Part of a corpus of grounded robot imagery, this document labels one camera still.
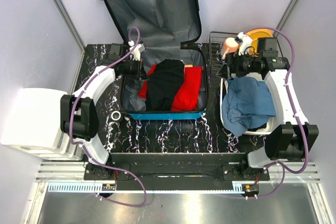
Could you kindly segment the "blue cartoon fish suitcase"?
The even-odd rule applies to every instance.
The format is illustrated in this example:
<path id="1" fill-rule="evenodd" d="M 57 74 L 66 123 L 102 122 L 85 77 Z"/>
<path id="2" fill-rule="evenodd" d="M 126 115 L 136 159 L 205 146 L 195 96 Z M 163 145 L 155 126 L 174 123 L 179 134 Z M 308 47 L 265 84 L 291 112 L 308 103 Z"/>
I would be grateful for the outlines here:
<path id="1" fill-rule="evenodd" d="M 201 87 L 196 107 L 186 111 L 147 111 L 139 97 L 142 81 L 124 76 L 120 90 L 123 112 L 135 120 L 196 120 L 208 102 L 206 59 L 195 42 L 202 33 L 198 0 L 102 0 L 124 41 L 140 39 L 145 71 L 165 59 L 200 67 Z"/>

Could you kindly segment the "red garment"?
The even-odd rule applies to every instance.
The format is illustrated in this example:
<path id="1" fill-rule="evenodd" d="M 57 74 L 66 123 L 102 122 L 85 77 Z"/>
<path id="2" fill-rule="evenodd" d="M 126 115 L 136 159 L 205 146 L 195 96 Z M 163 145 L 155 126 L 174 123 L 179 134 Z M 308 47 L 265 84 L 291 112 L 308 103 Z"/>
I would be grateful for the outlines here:
<path id="1" fill-rule="evenodd" d="M 150 76 L 156 65 L 153 65 L 148 72 Z M 193 111 L 197 108 L 198 95 L 201 90 L 203 68 L 187 66 L 184 68 L 184 82 L 176 94 L 170 111 Z M 138 93 L 138 97 L 146 102 L 148 81 L 145 81 Z"/>

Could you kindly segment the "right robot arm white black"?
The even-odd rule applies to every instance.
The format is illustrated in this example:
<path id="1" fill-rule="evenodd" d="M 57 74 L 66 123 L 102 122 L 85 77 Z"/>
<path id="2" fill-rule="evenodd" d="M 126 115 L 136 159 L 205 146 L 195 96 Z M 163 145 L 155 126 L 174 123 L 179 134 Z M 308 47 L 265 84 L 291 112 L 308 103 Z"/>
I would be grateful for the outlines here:
<path id="1" fill-rule="evenodd" d="M 256 47 L 240 33 L 226 38 L 218 72 L 220 120 L 234 136 L 265 135 L 265 143 L 248 153 L 238 167 L 250 180 L 257 169 L 287 161 L 309 160 L 319 130 L 302 112 L 292 84 L 293 60 L 278 55 L 278 40 L 262 37 Z"/>

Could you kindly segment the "black garment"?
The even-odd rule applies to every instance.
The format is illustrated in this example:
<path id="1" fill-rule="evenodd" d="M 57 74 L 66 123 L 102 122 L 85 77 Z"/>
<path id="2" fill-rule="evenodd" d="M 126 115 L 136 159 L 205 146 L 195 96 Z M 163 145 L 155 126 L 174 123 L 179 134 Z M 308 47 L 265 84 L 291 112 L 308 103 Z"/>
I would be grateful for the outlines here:
<path id="1" fill-rule="evenodd" d="M 165 59 L 155 66 L 147 82 L 147 111 L 171 110 L 174 98 L 184 82 L 184 68 L 184 63 L 175 59 Z"/>

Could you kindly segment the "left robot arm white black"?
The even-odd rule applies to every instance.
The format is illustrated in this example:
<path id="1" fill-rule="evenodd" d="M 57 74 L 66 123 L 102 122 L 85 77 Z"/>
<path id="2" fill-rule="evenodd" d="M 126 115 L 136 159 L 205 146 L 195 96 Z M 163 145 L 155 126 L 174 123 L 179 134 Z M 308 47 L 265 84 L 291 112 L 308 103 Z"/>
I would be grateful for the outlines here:
<path id="1" fill-rule="evenodd" d="M 95 174 L 103 180 L 113 175 L 112 160 L 98 134 L 96 104 L 106 88 L 120 75 L 141 78 L 144 44 L 129 41 L 128 45 L 113 44 L 110 53 L 96 66 L 89 79 L 72 95 L 60 99 L 60 129 L 71 144 L 82 148 Z"/>

